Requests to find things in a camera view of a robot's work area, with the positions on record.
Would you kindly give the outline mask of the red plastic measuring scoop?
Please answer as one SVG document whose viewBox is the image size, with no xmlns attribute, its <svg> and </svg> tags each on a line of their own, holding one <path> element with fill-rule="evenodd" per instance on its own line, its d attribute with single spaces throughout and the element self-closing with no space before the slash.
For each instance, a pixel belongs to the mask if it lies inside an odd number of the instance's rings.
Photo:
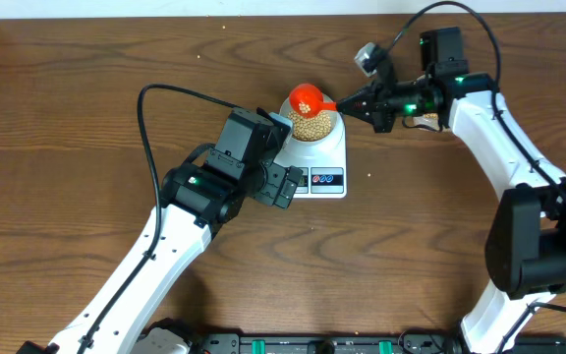
<svg viewBox="0 0 566 354">
<path fill-rule="evenodd" d="M 311 112 L 304 114 L 299 109 L 299 104 L 304 102 L 311 107 Z M 292 109 L 305 118 L 312 118 L 321 111 L 336 111 L 335 102 L 326 102 L 323 93 L 314 85 L 300 84 L 292 89 L 289 94 L 289 103 Z"/>
</svg>

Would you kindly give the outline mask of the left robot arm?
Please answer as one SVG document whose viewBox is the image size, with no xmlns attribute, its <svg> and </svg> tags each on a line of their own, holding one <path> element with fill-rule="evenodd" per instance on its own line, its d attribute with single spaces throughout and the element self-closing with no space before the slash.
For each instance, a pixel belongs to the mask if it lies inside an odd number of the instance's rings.
<svg viewBox="0 0 566 354">
<path fill-rule="evenodd" d="M 290 119 L 235 108 L 218 141 L 195 148 L 154 183 L 156 205 L 140 237 L 85 309 L 50 342 L 22 353 L 130 353 L 178 277 L 245 199 L 287 208 L 302 172 L 275 158 L 291 139 Z"/>
</svg>

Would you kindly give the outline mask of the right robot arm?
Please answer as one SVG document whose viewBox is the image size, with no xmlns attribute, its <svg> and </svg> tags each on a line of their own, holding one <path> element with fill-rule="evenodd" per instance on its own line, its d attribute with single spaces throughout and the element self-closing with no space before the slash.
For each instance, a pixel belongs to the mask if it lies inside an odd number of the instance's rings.
<svg viewBox="0 0 566 354">
<path fill-rule="evenodd" d="M 497 82 L 470 71 L 458 29 L 423 32 L 420 49 L 422 75 L 399 81 L 386 49 L 362 47 L 355 61 L 368 83 L 337 110 L 377 133 L 433 114 L 437 131 L 471 151 L 499 204 L 484 246 L 488 284 L 446 349 L 509 352 L 536 311 L 553 309 L 566 292 L 566 174 L 522 131 Z"/>
</svg>

